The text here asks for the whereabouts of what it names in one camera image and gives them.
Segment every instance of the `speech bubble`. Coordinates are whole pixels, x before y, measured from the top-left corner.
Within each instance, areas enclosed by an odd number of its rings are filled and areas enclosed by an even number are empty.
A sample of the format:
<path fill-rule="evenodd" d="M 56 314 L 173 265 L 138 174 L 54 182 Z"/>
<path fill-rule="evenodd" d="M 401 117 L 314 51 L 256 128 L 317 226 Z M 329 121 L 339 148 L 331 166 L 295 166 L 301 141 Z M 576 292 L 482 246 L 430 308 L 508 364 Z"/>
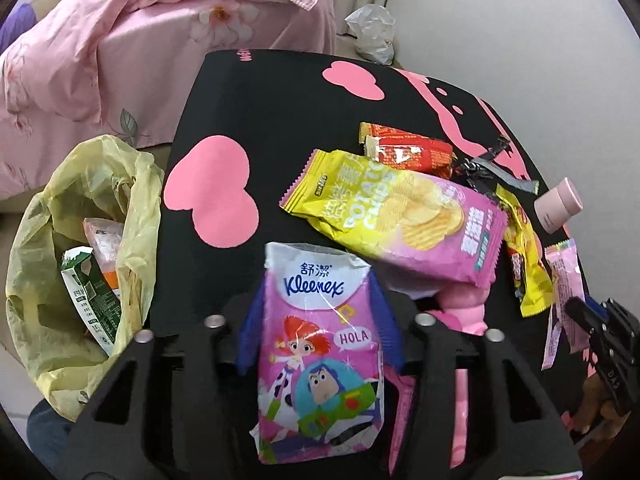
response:
<path fill-rule="evenodd" d="M 343 350 L 358 350 L 370 348 L 372 343 L 371 330 L 365 326 L 350 326 L 334 335 L 334 344 Z"/>

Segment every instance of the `trash can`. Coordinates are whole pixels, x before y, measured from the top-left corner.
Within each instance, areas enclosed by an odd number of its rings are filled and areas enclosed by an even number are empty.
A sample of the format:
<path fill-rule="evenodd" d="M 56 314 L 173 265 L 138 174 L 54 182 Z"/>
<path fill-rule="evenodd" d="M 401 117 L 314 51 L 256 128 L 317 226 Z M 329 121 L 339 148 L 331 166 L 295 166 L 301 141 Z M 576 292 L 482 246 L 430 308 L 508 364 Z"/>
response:
<path fill-rule="evenodd" d="M 7 319 L 29 376 L 69 420 L 145 322 L 156 282 L 163 178 L 153 155 L 97 137 L 69 153 L 20 222 L 9 257 Z M 124 222 L 116 261 L 122 317 L 108 357 L 84 335 L 60 275 L 62 254 L 87 245 L 84 218 Z"/>

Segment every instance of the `yellow snack wrapper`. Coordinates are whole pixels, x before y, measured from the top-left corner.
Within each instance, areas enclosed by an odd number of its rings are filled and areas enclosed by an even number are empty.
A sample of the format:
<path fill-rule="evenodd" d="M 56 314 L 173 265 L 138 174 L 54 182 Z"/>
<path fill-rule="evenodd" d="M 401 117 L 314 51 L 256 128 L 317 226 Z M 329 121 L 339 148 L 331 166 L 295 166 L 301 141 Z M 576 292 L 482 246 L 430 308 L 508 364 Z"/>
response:
<path fill-rule="evenodd" d="M 516 297 L 523 317 L 544 312 L 554 302 L 554 286 L 540 262 L 536 234 L 516 196 L 498 184 L 496 195 L 508 208 L 509 223 L 504 241 L 513 267 Z"/>
<path fill-rule="evenodd" d="M 360 254 L 481 288 L 507 221 L 471 189 L 340 150 L 315 150 L 280 206 Z"/>

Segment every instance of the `red cartoon hair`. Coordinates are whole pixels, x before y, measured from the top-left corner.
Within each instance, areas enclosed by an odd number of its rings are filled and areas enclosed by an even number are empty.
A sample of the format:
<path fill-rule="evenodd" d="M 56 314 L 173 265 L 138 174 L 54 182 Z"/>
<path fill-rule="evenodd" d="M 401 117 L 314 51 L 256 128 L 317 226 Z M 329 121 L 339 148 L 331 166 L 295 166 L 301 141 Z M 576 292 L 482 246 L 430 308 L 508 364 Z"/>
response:
<path fill-rule="evenodd" d="M 322 330 L 315 323 L 305 321 L 296 316 L 287 316 L 284 319 L 284 333 L 287 335 L 288 341 L 295 339 L 306 339 L 314 346 L 314 354 L 325 355 L 331 349 L 331 343 L 322 335 Z M 285 348 L 284 352 L 291 353 L 289 348 Z"/>

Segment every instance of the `black table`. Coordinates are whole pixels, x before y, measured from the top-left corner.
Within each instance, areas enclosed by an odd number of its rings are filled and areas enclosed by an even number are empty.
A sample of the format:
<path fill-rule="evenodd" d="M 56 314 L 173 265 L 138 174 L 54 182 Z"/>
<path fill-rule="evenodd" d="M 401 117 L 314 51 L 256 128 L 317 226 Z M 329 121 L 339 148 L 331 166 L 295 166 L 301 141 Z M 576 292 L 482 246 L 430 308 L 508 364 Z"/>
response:
<path fill-rule="evenodd" d="M 159 335 L 174 334 L 188 324 L 201 322 L 204 317 L 219 313 L 234 295 L 250 290 L 263 271 L 265 243 L 335 246 L 306 221 L 290 216 L 278 206 L 313 149 L 361 153 L 357 141 L 361 121 L 449 140 L 434 107 L 403 74 L 353 61 L 375 76 L 385 94 L 382 100 L 366 100 L 322 77 L 322 71 L 339 59 L 271 50 L 252 51 L 249 62 L 242 61 L 235 51 L 206 57 L 184 108 L 167 174 L 202 139 L 212 135 L 235 139 L 248 154 L 250 177 L 246 190 L 257 204 L 260 222 L 244 244 L 218 249 L 205 244 L 196 234 L 190 210 L 173 211 L 163 204 L 157 283 L 150 310 L 150 326 Z M 441 104 L 463 110 L 455 117 L 465 139 L 487 148 L 495 145 L 498 126 L 476 97 L 435 79 L 430 79 L 428 88 Z M 547 187 L 527 153 L 495 111 L 488 109 L 516 143 L 530 177 L 541 181 L 540 193 L 545 192 Z M 465 156 L 460 150 L 456 154 Z M 533 195 L 511 190 L 528 212 L 544 246 L 566 239 L 562 231 L 549 235 L 542 229 L 533 210 Z M 503 330 L 516 345 L 559 413 L 574 410 L 586 377 L 582 355 L 569 355 L 563 337 L 556 364 L 551 370 L 540 372 L 548 311 L 522 318 L 504 250 L 496 274 L 486 302 L 487 324 Z"/>

